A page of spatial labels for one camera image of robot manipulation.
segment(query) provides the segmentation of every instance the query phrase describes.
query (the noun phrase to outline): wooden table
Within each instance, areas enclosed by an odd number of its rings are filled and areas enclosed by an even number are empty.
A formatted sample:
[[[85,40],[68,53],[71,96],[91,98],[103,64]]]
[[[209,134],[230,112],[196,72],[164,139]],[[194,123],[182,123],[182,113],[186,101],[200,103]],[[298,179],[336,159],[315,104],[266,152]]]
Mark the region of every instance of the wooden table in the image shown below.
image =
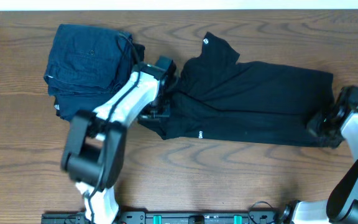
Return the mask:
[[[145,60],[178,68],[201,52],[206,31],[239,62],[261,60],[334,74],[336,94],[358,85],[358,11],[0,12],[0,223],[39,223],[46,211],[77,211],[81,195],[60,171],[68,123],[55,116],[43,74],[57,27],[127,30]],[[117,183],[121,205],[149,210],[247,210],[265,200],[322,200],[352,165],[332,150],[179,138],[129,130]]]

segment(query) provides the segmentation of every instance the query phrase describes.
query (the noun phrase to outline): folded clothing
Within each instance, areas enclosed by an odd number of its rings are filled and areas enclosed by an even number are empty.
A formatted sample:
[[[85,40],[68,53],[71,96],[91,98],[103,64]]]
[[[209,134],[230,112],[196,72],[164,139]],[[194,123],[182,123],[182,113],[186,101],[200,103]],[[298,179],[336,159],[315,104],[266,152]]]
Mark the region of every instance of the folded clothing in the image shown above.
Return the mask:
[[[56,97],[62,119],[71,120],[79,109],[93,110],[121,89],[134,64],[132,35],[118,30],[61,24],[53,40],[44,80]],[[140,59],[144,46],[134,44]]]
[[[306,124],[334,103],[333,75],[264,62],[236,63],[239,54],[207,33],[202,53],[185,64],[169,118],[139,123],[163,139],[177,137],[292,146],[333,146]]]

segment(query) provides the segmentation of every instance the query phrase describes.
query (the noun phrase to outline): white background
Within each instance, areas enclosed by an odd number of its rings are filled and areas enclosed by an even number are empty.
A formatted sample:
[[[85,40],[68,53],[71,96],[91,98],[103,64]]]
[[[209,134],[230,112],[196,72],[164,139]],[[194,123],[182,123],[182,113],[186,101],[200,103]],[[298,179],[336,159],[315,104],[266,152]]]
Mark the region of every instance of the white background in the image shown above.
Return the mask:
[[[0,0],[0,11],[358,9],[358,0]]]

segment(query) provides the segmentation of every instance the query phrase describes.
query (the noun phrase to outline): wood surface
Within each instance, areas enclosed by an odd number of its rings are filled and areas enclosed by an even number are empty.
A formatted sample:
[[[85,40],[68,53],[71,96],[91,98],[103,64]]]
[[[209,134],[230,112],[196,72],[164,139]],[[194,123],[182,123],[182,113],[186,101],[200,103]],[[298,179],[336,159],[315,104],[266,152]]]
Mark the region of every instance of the wood surface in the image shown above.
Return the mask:
[[[207,31],[239,62],[261,60],[334,74],[335,94],[358,85],[358,11],[0,12],[0,223],[39,223],[47,211],[81,210],[60,159],[69,124],[55,116],[43,74],[61,23],[127,30],[145,61],[178,68]],[[352,165],[338,149],[178,138],[129,130],[116,187],[120,205],[149,210],[247,210],[265,200],[322,200]]]

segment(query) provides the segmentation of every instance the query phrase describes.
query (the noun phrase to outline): denim cloth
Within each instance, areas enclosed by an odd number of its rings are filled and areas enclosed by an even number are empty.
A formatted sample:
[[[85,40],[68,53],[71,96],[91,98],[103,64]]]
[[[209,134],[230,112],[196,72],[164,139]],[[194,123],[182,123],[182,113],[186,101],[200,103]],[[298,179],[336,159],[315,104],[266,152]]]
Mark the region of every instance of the denim cloth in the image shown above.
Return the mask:
[[[132,35],[118,30],[61,24],[53,40],[44,80],[55,96],[62,119],[79,109],[94,110],[108,101],[128,80],[134,60]],[[135,45],[140,59],[144,46]]]

